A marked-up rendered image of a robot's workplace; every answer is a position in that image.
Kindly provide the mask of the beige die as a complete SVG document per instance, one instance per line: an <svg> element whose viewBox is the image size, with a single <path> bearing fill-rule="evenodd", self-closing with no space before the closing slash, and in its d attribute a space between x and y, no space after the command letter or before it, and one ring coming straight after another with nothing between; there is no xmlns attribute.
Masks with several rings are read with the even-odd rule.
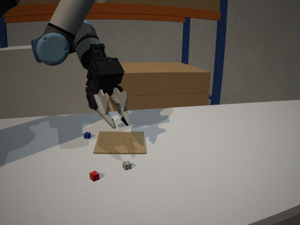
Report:
<svg viewBox="0 0 300 225"><path fill-rule="evenodd" d="M124 161L122 162L122 167L124 168L124 170L130 170L132 167L131 167L131 163L129 161Z"/></svg>

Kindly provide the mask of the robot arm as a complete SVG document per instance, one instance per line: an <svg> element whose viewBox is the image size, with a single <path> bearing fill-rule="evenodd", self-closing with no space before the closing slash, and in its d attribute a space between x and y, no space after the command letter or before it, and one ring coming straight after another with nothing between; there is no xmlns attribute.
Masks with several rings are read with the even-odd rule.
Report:
<svg viewBox="0 0 300 225"><path fill-rule="evenodd" d="M101 44L92 24L85 19L95 0L60 0L43 35L33 39L31 46L38 63L61 64L69 54L83 53L91 44ZM20 0L0 0L0 18Z"/></svg>

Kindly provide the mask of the blue die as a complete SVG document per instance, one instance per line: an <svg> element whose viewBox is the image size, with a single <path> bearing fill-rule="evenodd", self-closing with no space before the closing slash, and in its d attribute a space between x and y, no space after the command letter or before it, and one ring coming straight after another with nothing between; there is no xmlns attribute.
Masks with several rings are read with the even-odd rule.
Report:
<svg viewBox="0 0 300 225"><path fill-rule="evenodd" d="M91 137L91 133L90 132L85 132L84 133L84 139L89 139Z"/></svg>

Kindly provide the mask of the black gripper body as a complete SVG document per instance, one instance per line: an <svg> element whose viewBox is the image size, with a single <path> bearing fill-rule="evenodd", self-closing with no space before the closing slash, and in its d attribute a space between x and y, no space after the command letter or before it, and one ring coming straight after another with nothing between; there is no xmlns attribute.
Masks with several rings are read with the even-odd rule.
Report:
<svg viewBox="0 0 300 225"><path fill-rule="evenodd" d="M103 43L90 44L90 48L83 53L80 61L88 70L86 86L98 94L99 90L102 90L104 94L111 96L114 88L121 84L125 71L118 58L107 57L104 49Z"/></svg>

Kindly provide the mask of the red die with white pips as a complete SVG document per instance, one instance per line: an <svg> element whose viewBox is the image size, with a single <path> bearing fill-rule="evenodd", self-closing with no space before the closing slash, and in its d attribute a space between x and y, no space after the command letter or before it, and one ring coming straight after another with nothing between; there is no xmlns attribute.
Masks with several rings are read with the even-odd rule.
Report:
<svg viewBox="0 0 300 225"><path fill-rule="evenodd" d="M96 172L96 171L90 172L90 173L89 173L89 176L90 176L90 179L91 179L93 182L100 179L100 178L99 178L99 173Z"/></svg>

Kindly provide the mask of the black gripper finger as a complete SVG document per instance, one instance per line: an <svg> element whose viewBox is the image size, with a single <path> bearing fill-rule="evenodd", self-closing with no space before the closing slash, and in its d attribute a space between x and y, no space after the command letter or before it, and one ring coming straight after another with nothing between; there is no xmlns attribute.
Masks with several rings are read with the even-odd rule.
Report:
<svg viewBox="0 0 300 225"><path fill-rule="evenodd" d="M103 93L100 89L99 92L92 90L89 87L85 88L86 97L90 105L95 111L113 128L115 129L115 123L113 118L109 115L109 96L107 93Z"/></svg>
<svg viewBox="0 0 300 225"><path fill-rule="evenodd" d="M111 101L113 104L116 105L118 109L118 113L121 115L121 121L128 126L129 125L129 114L128 114L128 108L127 108L127 100L128 95L126 91L123 90L121 86L117 84L117 87L115 87L112 90L112 97Z"/></svg>

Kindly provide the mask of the tan square mat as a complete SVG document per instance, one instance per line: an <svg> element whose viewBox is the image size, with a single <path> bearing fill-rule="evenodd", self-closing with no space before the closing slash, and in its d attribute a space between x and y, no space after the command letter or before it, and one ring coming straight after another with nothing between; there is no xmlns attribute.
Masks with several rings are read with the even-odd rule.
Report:
<svg viewBox="0 0 300 225"><path fill-rule="evenodd" d="M100 131L93 154L147 154L143 131Z"/></svg>

